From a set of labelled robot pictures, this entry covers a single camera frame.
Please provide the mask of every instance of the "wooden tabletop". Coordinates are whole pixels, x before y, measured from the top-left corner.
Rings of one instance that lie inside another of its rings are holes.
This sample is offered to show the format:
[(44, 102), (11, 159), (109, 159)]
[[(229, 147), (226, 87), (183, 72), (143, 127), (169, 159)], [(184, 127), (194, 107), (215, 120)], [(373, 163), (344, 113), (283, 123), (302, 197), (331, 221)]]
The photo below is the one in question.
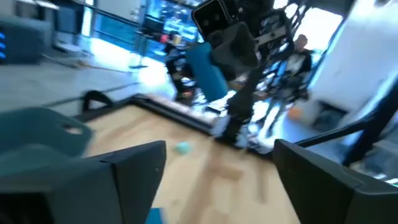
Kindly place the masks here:
[[(88, 123), (86, 156), (166, 140), (167, 162), (153, 207), (168, 224), (296, 224), (274, 164), (243, 154), (166, 118), (129, 106)], [(174, 147), (189, 142), (180, 155)]]

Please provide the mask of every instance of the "small teal piece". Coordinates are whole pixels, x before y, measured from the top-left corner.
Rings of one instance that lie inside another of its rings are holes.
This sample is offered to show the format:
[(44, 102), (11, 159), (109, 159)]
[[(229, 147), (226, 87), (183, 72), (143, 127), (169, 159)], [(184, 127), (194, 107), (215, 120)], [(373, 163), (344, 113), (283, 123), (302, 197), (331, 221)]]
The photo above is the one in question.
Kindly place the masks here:
[(179, 153), (179, 154), (187, 154), (192, 150), (192, 147), (189, 143), (187, 142), (180, 142), (176, 145), (175, 150)]

